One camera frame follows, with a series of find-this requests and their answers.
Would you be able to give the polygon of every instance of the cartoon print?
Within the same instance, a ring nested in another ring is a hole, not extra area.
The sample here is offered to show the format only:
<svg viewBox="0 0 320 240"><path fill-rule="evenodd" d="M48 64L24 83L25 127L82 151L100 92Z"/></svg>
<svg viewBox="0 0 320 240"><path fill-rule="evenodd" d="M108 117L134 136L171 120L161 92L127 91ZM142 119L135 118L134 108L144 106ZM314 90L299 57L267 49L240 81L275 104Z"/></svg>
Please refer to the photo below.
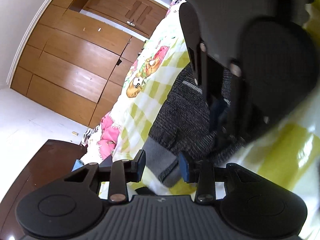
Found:
<svg viewBox="0 0 320 240"><path fill-rule="evenodd" d="M169 47L161 46L153 57L146 59L140 71L131 80L127 88L126 94L129 98L134 98L139 94L143 86L147 83L146 78L158 70L168 50Z"/></svg>
<svg viewBox="0 0 320 240"><path fill-rule="evenodd" d="M179 6L175 6L178 5L182 0L173 0L170 4L169 10L167 11L167 14L165 15L165 17L167 17L167 15L173 11L173 12L178 12L179 11Z"/></svg>

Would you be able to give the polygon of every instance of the white floor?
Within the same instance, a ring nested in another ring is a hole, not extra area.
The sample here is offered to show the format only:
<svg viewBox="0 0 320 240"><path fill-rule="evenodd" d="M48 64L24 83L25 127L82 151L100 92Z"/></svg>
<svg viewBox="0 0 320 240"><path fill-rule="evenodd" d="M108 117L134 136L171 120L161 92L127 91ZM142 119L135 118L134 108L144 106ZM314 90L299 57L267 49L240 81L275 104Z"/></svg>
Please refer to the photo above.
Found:
<svg viewBox="0 0 320 240"><path fill-rule="evenodd" d="M86 129L12 89L0 90L0 201L48 139L79 144Z"/></svg>

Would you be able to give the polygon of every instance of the wall trim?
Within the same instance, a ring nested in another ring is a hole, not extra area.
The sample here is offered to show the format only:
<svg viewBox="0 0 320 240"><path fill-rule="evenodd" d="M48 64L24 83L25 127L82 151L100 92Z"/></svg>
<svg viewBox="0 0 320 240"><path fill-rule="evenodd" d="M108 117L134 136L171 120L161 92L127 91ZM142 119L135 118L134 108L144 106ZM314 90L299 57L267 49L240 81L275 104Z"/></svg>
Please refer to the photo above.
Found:
<svg viewBox="0 0 320 240"><path fill-rule="evenodd" d="M19 59L21 57L21 54L23 52L23 49L24 47L26 46L27 42L28 42L28 39L33 31L33 29L36 27L36 24L38 23L40 17L42 16L42 14L44 13L45 9L49 6L49 4L51 3L52 0L45 0L44 3L42 4L42 6L39 8L39 10L37 11L36 15L33 17L27 31L25 32L21 42L20 42L20 45L17 49L17 52L13 58L13 62L11 64L11 67L10 67L10 71L8 73L8 76L7 76L7 80L6 80L6 85L2 85L4 86L3 88L5 87L10 87L11 86L11 82L12 82L12 78L13 78L13 75L14 75L14 72L18 66L18 63L19 63Z"/></svg>

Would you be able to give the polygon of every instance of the dark wooden table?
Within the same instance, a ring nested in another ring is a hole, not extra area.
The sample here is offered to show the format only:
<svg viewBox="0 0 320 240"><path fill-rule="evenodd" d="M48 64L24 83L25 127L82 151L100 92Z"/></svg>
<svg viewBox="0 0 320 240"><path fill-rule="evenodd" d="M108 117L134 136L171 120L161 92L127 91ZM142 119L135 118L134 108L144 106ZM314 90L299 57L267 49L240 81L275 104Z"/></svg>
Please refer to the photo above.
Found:
<svg viewBox="0 0 320 240"><path fill-rule="evenodd" d="M85 147L56 140L48 140L40 148L0 203L0 240L19 240L24 236L15 217L18 202L28 193L70 173L75 160L85 153Z"/></svg>

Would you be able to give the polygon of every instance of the door handle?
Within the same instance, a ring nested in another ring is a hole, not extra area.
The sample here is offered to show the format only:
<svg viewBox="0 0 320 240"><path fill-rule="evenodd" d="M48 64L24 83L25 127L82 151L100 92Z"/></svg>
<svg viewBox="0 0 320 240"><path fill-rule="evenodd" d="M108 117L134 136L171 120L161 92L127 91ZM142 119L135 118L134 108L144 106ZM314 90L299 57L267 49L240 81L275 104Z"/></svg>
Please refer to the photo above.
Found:
<svg viewBox="0 0 320 240"><path fill-rule="evenodd" d="M135 26L136 26L134 23L129 22L129 21L127 21L127 24L128 24L128 25L131 25L132 27L135 27Z"/></svg>

